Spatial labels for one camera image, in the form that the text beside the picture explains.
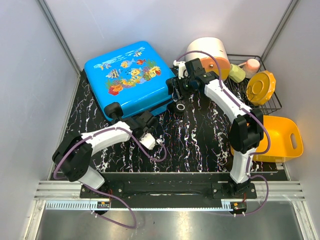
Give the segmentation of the blue fish-print suitcase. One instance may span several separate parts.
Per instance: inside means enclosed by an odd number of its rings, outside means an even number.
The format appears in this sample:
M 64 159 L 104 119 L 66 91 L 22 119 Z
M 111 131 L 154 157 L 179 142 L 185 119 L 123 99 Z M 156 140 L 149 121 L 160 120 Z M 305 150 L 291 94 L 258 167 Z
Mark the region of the blue fish-print suitcase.
M 166 80 L 176 75 L 146 41 L 138 41 L 88 60 L 84 71 L 101 109 L 118 103 L 123 118 L 157 116 L 173 102 Z

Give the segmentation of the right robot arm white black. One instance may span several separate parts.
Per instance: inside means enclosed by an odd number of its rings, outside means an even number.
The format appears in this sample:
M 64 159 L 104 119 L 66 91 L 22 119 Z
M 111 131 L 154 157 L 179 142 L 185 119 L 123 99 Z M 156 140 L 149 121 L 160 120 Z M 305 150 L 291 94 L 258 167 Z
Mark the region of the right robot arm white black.
M 253 155 L 264 138 L 264 115 L 245 105 L 225 86 L 219 73 L 207 72 L 199 58 L 173 62 L 178 75 L 166 81 L 168 93 L 181 100 L 188 92 L 201 91 L 215 102 L 228 117 L 231 127 L 228 140 L 233 148 L 230 177 L 223 184 L 223 193 L 239 198 L 251 183 L 250 167 Z

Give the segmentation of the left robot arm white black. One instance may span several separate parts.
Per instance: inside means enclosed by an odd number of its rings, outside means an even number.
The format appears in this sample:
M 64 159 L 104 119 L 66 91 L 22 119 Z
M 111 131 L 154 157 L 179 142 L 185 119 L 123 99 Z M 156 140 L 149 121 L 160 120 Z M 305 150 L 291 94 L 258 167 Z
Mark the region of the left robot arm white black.
M 91 158 L 96 153 L 113 145 L 129 140 L 137 140 L 142 149 L 151 150 L 156 143 L 151 135 L 158 119 L 149 111 L 135 117 L 122 118 L 123 113 L 113 112 L 110 116 L 112 125 L 86 133 L 70 132 L 64 137 L 52 155 L 57 172 L 61 171 L 69 182 L 80 182 L 90 187 L 90 192 L 97 198 L 108 193 L 104 177 L 90 166 Z

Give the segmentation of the black marble pattern mat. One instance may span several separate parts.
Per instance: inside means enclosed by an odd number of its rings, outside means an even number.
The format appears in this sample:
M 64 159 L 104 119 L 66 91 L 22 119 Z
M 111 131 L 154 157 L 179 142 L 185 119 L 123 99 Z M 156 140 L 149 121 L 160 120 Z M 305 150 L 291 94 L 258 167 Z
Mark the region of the black marble pattern mat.
M 167 149 L 164 161 L 150 160 L 133 140 L 129 140 L 99 151 L 92 157 L 90 166 L 101 173 L 230 171 L 233 157 L 228 141 L 231 127 L 228 117 L 215 102 L 199 92 L 187 94 L 183 103 L 183 115 L 174 114 L 173 109 L 168 107 L 156 116 L 158 125 L 152 135 L 161 140 Z M 93 132 L 108 125 L 83 69 L 64 135 L 71 131 Z

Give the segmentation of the white drawer cabinet with orange drawers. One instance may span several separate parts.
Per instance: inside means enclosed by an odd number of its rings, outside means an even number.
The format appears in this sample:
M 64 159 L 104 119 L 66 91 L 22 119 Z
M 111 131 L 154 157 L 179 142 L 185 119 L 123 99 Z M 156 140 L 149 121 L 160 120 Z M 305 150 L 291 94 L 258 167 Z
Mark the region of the white drawer cabinet with orange drawers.
M 231 64 L 229 62 L 224 44 L 220 39 L 215 37 L 197 38 L 189 44 L 186 51 L 202 51 L 213 56 L 220 66 L 221 79 L 225 81 L 226 78 L 229 76 Z M 185 56 L 185 61 L 187 62 L 196 58 L 200 59 L 202 67 L 205 69 L 206 72 L 213 71 L 217 75 L 219 74 L 216 62 L 206 54 L 198 52 L 189 53 Z

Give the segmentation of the green faceted cup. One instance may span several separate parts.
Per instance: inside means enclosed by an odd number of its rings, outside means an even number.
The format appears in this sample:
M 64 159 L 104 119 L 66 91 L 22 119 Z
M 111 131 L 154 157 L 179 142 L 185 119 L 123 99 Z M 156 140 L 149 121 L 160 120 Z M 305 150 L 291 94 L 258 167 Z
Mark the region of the green faceted cup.
M 246 72 L 238 65 L 231 64 L 229 71 L 229 78 L 235 83 L 242 82 L 246 77 Z

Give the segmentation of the yellow plastic basket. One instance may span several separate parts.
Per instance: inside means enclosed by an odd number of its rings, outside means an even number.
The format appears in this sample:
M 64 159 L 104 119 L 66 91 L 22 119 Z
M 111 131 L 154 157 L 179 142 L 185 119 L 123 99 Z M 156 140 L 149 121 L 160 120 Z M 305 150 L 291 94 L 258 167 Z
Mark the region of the yellow plastic basket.
M 252 160 L 267 163 L 286 162 L 302 155 L 302 137 L 291 119 L 264 115 L 259 111 L 253 115 L 263 126 L 247 113 L 231 118 L 228 140 L 235 164 L 246 164 L 251 152 L 259 153 L 253 155 Z

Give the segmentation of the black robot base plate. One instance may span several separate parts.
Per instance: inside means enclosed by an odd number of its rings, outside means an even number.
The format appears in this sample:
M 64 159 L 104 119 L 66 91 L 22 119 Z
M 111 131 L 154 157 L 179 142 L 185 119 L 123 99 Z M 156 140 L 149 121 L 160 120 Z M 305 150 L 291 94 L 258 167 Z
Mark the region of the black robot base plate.
M 218 172 L 103 173 L 97 190 L 119 198 L 151 195 L 187 195 L 212 199 L 256 199 L 253 182 L 234 183 L 230 174 Z

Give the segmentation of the aluminium rail frame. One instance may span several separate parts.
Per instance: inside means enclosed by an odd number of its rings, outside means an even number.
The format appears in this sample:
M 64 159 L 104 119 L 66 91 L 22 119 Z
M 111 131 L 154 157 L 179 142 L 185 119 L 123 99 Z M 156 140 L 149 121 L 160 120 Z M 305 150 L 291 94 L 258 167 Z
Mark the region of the aluminium rail frame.
M 297 181 L 254 182 L 256 199 L 192 195 L 108 198 L 67 181 L 41 181 L 26 240 L 317 240 Z

